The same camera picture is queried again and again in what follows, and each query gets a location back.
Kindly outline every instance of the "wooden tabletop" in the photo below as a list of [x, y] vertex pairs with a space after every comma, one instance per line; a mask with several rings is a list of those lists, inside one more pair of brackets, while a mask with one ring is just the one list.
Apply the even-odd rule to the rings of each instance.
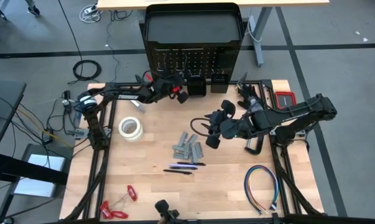
[[219, 3], [234, 2], [241, 7], [262, 6], [304, 6], [315, 4], [327, 4], [329, 0], [98, 0], [98, 9], [145, 9], [151, 4], [175, 4], [175, 3]]
[[[100, 88], [103, 85], [89, 84], [89, 88]], [[273, 80], [273, 85], [275, 91], [290, 90], [287, 80]], [[128, 198], [124, 205], [118, 203], [112, 209], [123, 208], [123, 212], [129, 215], [126, 220], [158, 220], [159, 214], [154, 204], [165, 199], [171, 209], [180, 212], [180, 218], [258, 218], [258, 213], [245, 196], [243, 182], [246, 172], [254, 165], [264, 165], [274, 171], [267, 136], [258, 156], [252, 156], [244, 150], [246, 140], [221, 139], [219, 148], [212, 149], [205, 145], [205, 138], [199, 136], [198, 141], [204, 153], [204, 158], [199, 162], [204, 162], [205, 167], [193, 170], [192, 175], [162, 171], [168, 164], [180, 161], [172, 158], [172, 145], [178, 143], [183, 131], [193, 134], [190, 120], [220, 109], [224, 99], [233, 103], [240, 100], [234, 86], [230, 86], [226, 94], [209, 93], [203, 98], [190, 98], [182, 105], [177, 100], [166, 98], [158, 103], [144, 105], [144, 114], [128, 101], [117, 101], [104, 199], [112, 205], [126, 193], [127, 185], [134, 187], [138, 199], [133, 202]], [[236, 118], [243, 113], [244, 110], [237, 106]], [[143, 124], [144, 137], [138, 142], [125, 141], [118, 132], [119, 122], [127, 116], [134, 116]], [[82, 122], [81, 126], [86, 127], [86, 123]], [[196, 126], [205, 132], [199, 123]], [[75, 152], [88, 144], [86, 142], [77, 147]], [[317, 210], [323, 211], [305, 143], [295, 141], [288, 147], [288, 151], [297, 187]], [[88, 147], [72, 160], [60, 218], [67, 216], [85, 193], [92, 156], [93, 150]], [[274, 193], [268, 174], [256, 172], [251, 186], [255, 198], [268, 208]], [[93, 196], [91, 214], [94, 214], [96, 196]], [[292, 200], [289, 202], [293, 211]], [[281, 202], [277, 205], [277, 213], [282, 217]]]

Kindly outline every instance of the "black storage bin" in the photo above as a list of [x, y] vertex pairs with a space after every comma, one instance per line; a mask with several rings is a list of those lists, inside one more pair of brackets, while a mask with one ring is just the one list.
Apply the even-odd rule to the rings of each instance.
[[244, 37], [234, 3], [154, 4], [141, 29], [150, 69], [181, 71], [187, 80], [223, 74], [230, 81]]

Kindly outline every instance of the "gray floor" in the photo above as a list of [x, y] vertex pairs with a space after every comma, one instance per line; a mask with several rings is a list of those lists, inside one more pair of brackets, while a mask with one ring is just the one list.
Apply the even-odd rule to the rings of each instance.
[[[62, 52], [76, 50], [72, 35], [61, 13], [57, 1], [36, 0], [42, 12], [40, 18], [26, 13], [24, 1], [4, 1], [2, 9], [8, 21], [0, 21], [0, 54], [31, 52]], [[78, 13], [94, 0], [62, 1], [70, 24], [76, 34], [81, 50], [109, 50], [106, 47], [108, 12], [96, 24], [79, 21]], [[283, 7], [285, 20], [295, 45], [314, 44], [368, 44], [375, 43], [375, 0], [334, 0], [329, 6]], [[257, 17], [260, 9], [252, 9]], [[250, 13], [242, 9], [243, 16]], [[138, 29], [142, 14], [134, 12], [125, 21], [111, 24], [111, 46], [114, 49], [143, 49]], [[264, 45], [285, 45], [279, 19], [275, 11], [264, 31]], [[246, 37], [244, 45], [250, 45]], [[299, 50], [297, 52], [310, 94], [323, 93], [329, 96], [338, 110], [338, 116], [322, 123], [326, 146], [338, 179], [348, 215], [351, 217], [375, 218], [375, 49], [356, 50]], [[101, 64], [101, 82], [114, 77], [116, 62], [110, 55], [89, 56]], [[144, 54], [116, 55], [121, 61], [118, 82], [131, 82], [135, 74], [148, 68]], [[249, 73], [249, 79], [288, 79], [299, 101], [303, 100], [299, 82], [288, 51], [264, 52], [265, 65], [256, 68], [253, 52], [244, 50], [239, 54], [233, 79]], [[23, 103], [37, 116], [46, 120], [54, 99], [64, 90], [71, 90], [72, 97], [86, 89], [87, 82], [67, 85], [74, 80], [72, 67], [78, 57], [42, 57], [0, 59], [0, 78], [27, 83]], [[93, 73], [93, 68], [84, 67], [84, 74]], [[57, 105], [56, 113], [62, 111]], [[10, 154], [12, 139], [7, 132], [0, 151]], [[325, 211], [335, 215], [328, 181], [317, 142], [313, 134], [309, 137], [310, 158]], [[17, 153], [20, 158], [23, 148], [30, 143], [27, 137], [17, 133]], [[0, 199], [6, 190], [0, 190]], [[18, 212], [46, 198], [17, 196], [9, 213]], [[16, 217], [17, 223], [54, 222], [58, 218], [61, 199], [44, 207]]]

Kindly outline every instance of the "black pen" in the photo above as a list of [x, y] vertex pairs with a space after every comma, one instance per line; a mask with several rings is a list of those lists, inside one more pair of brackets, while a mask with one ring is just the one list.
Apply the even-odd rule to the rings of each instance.
[[177, 164], [182, 164], [182, 165], [196, 165], [196, 166], [206, 166], [202, 162], [177, 162]]
[[180, 171], [180, 170], [164, 170], [164, 172], [175, 172], [175, 173], [178, 173], [178, 174], [186, 174], [186, 175], [192, 174], [192, 172]]
[[196, 170], [198, 169], [197, 167], [169, 167], [171, 169], [192, 169], [192, 170]]

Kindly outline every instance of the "white tape roll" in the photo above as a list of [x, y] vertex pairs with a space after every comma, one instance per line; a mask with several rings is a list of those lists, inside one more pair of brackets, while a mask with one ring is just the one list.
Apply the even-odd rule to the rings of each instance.
[[137, 118], [126, 117], [118, 125], [119, 133], [129, 142], [135, 142], [143, 137], [143, 125]]

